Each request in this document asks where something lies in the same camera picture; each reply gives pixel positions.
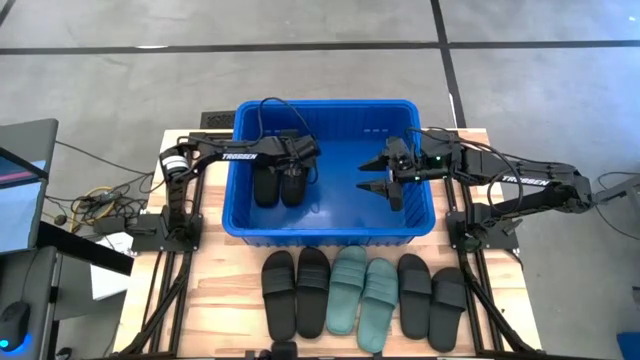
blue plastic bin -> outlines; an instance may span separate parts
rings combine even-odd
[[[259,101],[236,111],[234,140],[258,137]],[[317,137],[318,181],[307,186],[304,202],[287,208],[260,208],[253,200],[251,164],[232,162],[222,224],[232,236],[256,246],[402,245],[427,234],[435,224],[428,182],[404,186],[404,210],[391,211],[382,196],[356,188],[362,181],[388,176],[358,167],[376,156],[389,136],[407,140],[405,129],[420,127],[418,110],[406,100],[291,101]],[[308,131],[291,109],[275,101],[263,105],[264,134],[282,129]],[[411,135],[418,141],[417,135]]]

wooden board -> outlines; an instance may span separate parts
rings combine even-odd
[[[174,145],[178,136],[189,132],[189,130],[166,131],[162,149]],[[460,134],[469,140],[488,143],[484,129],[460,130]],[[271,347],[272,340],[267,331],[261,294],[260,270],[267,256],[281,248],[247,246],[243,240],[225,233],[221,218],[227,170],[228,163],[218,162],[209,166],[205,175],[201,209],[205,227],[201,247],[193,258],[178,351],[180,357],[237,357],[244,356],[245,350],[259,351]],[[157,167],[153,186],[159,184],[161,179],[162,174]],[[405,246],[367,247],[369,259],[383,257],[397,263],[403,254],[414,253],[425,260],[432,274],[443,267],[457,266],[457,256],[448,245],[448,234],[444,222],[448,204],[443,181],[432,181],[431,189],[437,219],[433,231],[426,236],[415,238]],[[493,200],[501,201],[499,187],[496,186],[493,191]],[[458,185],[456,185],[456,192],[460,194]],[[471,192],[475,202],[486,203],[486,187],[472,188]],[[161,186],[150,196],[149,211],[159,213],[164,205],[164,199],[165,189]],[[458,204],[464,204],[460,197]],[[300,249],[289,248],[288,250],[293,254],[294,259],[297,259]],[[322,247],[321,250],[332,261],[339,248]],[[156,253],[145,253],[135,260],[114,350],[120,350],[128,345],[140,330],[156,255]],[[496,306],[529,345],[540,348],[520,265],[502,250],[487,250],[485,256]],[[180,262],[180,259],[176,261],[174,271],[177,271]],[[162,269],[163,261],[158,271],[150,313],[155,306]],[[479,302],[477,302],[477,308],[484,344],[485,347],[490,348],[486,314]],[[474,352],[466,314],[465,312],[461,319],[457,346],[450,353],[452,355],[470,355]],[[172,318],[173,309],[170,309],[168,319]],[[171,321],[166,321],[162,330],[161,350],[168,348],[170,331]],[[294,340],[298,343],[300,356],[368,356],[358,348],[355,334],[354,330],[348,336],[335,336],[325,330],[318,339],[306,340],[297,336]],[[403,336],[398,309],[393,315],[391,330],[383,353],[385,356],[437,354],[426,340],[410,340]]]

slide sandal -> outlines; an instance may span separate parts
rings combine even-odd
[[[303,338],[314,339],[322,334],[330,273],[331,265],[322,251],[302,249],[298,258],[296,323],[298,334]]]
[[[429,268],[419,256],[402,255],[398,262],[398,279],[402,333],[409,339],[423,339],[429,332],[431,308]]]
[[[293,258],[284,250],[269,255],[262,266],[262,297],[269,335],[274,341],[286,341],[296,334],[293,271]]]
[[[467,309],[464,276],[458,268],[444,268],[433,275],[429,319],[429,344],[439,352],[456,346],[460,315]]]
[[[398,274],[388,260],[369,263],[362,293],[358,346],[370,353],[382,351],[391,325],[391,314],[398,303]]]
[[[327,330],[331,333],[347,335],[353,330],[366,268],[367,252],[360,246],[348,246],[336,255],[327,305]]]

green slipper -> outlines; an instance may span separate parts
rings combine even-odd
[[[375,354],[382,351],[391,325],[391,314],[398,303],[398,273],[388,260],[369,263],[362,293],[358,346]]]
[[[348,246],[338,253],[329,282],[327,330],[347,335],[353,330],[360,294],[364,287],[367,252],[360,246]]]

gray floor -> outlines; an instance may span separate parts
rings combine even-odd
[[[451,41],[640,37],[634,0],[441,4]],[[0,47],[435,39],[429,2],[417,0],[17,0],[0,28]],[[488,128],[499,149],[569,162],[594,180],[606,171],[640,171],[640,49],[452,56],[468,126]],[[453,125],[437,50],[1,56],[0,79],[0,124],[56,117],[60,140],[139,169],[154,166],[164,129],[195,128],[202,111],[268,95],[407,98],[423,125]],[[60,197],[132,178],[64,148],[56,149],[52,169],[48,192]],[[640,234],[624,201],[602,210]],[[518,234],[544,348],[620,358],[616,333],[640,331],[632,296],[640,286],[640,242],[594,212],[530,216]],[[69,283],[87,281],[78,280],[80,271],[67,273]],[[102,355],[121,301],[64,321],[59,344],[74,347],[77,357]]]

